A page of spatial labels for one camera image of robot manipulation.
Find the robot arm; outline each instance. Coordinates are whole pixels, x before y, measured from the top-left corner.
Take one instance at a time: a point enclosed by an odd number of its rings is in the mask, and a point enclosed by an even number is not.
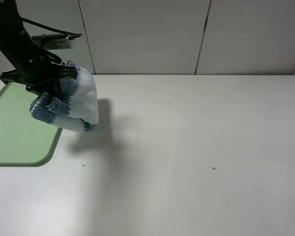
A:
[[[81,34],[69,33],[22,18],[17,10],[15,0],[0,0],[0,50],[16,70],[3,72],[0,79],[8,84],[16,82],[26,85],[26,90],[35,94],[44,91],[62,99],[59,80],[64,77],[76,79],[75,67],[61,65],[61,59],[35,45],[23,26],[23,21],[62,34],[47,35],[52,37],[79,37]]]

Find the white tabletop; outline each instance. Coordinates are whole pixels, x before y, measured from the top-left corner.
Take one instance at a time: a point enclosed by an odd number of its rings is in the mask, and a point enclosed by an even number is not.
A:
[[[0,167],[0,236],[295,236],[295,76],[95,81],[99,130]]]

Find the green cutting board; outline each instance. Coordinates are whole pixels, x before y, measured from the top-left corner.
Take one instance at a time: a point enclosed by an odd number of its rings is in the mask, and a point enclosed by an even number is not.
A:
[[[31,117],[35,98],[16,83],[0,91],[0,165],[41,165],[51,158],[60,129]]]

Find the blue and white towel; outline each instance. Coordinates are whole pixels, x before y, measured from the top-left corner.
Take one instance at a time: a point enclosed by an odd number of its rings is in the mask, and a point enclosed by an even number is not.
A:
[[[98,124],[98,105],[96,85],[92,74],[73,62],[78,71],[76,80],[62,78],[60,87],[62,101],[47,92],[42,93],[30,106],[32,117],[63,129],[78,132],[93,130]]]

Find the black cable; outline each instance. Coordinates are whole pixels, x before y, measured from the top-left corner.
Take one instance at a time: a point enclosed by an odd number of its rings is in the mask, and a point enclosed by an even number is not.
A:
[[[46,55],[49,57],[49,60],[56,64],[61,64],[62,59],[58,57],[57,55],[45,50]]]
[[[25,19],[25,18],[23,18],[23,17],[21,17],[21,19],[22,19],[23,22],[26,22],[26,23],[29,23],[29,24],[32,24],[32,25],[35,25],[35,26],[41,27],[41,28],[43,28],[43,29],[53,31],[53,32],[63,33],[63,34],[68,34],[68,35],[75,36],[75,37],[80,37],[80,36],[82,36],[81,33],[70,33],[70,32],[67,32],[67,31],[63,31],[63,30],[59,30],[59,29],[54,29],[54,28],[51,28],[51,27],[48,27],[48,26],[42,25],[42,24],[40,24],[40,23],[37,23],[37,22],[35,22],[35,21],[31,21],[31,20]]]

